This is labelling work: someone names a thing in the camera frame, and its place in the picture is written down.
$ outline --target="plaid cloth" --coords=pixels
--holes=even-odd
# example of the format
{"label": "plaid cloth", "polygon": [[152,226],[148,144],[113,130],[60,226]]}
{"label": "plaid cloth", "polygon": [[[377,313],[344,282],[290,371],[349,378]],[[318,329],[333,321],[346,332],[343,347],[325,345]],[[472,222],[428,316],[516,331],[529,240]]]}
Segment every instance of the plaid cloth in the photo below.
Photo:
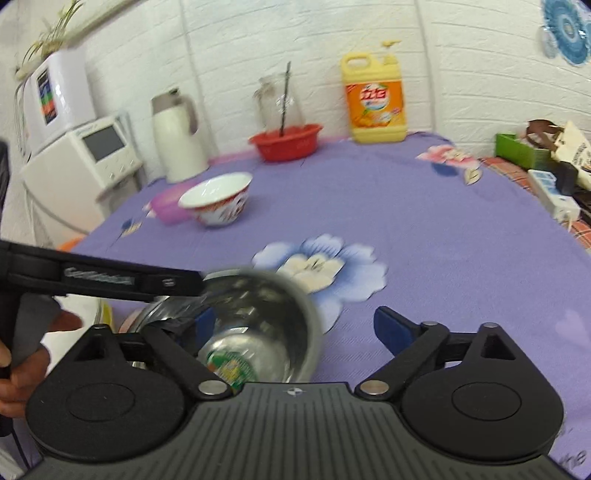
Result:
{"label": "plaid cloth", "polygon": [[[530,179],[527,172],[521,167],[498,157],[481,158],[480,161],[489,169],[507,177],[523,189],[531,192]],[[570,233],[591,253],[591,227],[588,224],[582,220],[577,220],[573,223]]]}

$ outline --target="glass pitcher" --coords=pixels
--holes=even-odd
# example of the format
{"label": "glass pitcher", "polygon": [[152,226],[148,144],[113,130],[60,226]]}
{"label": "glass pitcher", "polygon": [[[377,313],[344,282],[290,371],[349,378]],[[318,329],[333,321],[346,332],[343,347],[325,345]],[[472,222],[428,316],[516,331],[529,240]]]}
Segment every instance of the glass pitcher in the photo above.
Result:
{"label": "glass pitcher", "polygon": [[[285,96],[285,73],[263,77],[259,82],[261,87],[255,92],[254,100],[261,124],[267,133],[279,130]],[[285,128],[303,125],[304,117],[294,90],[294,79],[290,75],[285,100]]]}

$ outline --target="table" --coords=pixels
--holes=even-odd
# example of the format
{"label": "table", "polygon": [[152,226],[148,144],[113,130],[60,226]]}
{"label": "table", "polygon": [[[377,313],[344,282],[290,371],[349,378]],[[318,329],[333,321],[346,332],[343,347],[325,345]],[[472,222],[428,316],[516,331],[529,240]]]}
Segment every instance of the table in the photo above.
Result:
{"label": "table", "polygon": [[[250,264],[272,242],[299,244],[324,233],[373,247],[388,267],[387,285],[367,301],[344,303],[324,336],[314,380],[355,385],[390,360],[372,331],[380,305],[452,331],[499,323],[561,395],[567,418],[553,458],[584,477],[591,471],[591,260],[534,196],[508,179],[485,170],[465,186],[461,175],[442,175],[416,159],[446,142],[431,134],[400,144],[342,141],[302,161],[212,167],[203,179],[229,171],[254,175],[244,213],[220,229],[146,219],[142,208],[167,187],[157,181],[76,251],[209,271]],[[142,226],[121,236],[129,219]]]}

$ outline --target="yellow dish soap bottle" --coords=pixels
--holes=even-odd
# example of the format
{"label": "yellow dish soap bottle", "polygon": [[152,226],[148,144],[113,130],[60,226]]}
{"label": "yellow dish soap bottle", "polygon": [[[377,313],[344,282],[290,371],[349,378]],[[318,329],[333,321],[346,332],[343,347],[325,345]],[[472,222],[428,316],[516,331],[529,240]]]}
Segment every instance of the yellow dish soap bottle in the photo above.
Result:
{"label": "yellow dish soap bottle", "polygon": [[[408,126],[398,59],[388,49],[400,40],[382,42],[383,59],[371,53],[348,53],[340,61],[353,139],[359,143],[401,142]],[[363,60],[364,65],[352,61]]]}

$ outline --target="bottle label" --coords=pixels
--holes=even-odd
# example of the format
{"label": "bottle label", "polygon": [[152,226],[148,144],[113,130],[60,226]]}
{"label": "bottle label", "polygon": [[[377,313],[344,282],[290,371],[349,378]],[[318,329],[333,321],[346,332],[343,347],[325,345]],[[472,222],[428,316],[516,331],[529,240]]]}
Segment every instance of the bottle label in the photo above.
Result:
{"label": "bottle label", "polygon": [[207,367],[234,390],[258,380],[252,365],[238,352],[213,351],[207,356]]}
{"label": "bottle label", "polygon": [[405,125],[402,82],[355,83],[346,86],[349,117],[354,128]]}

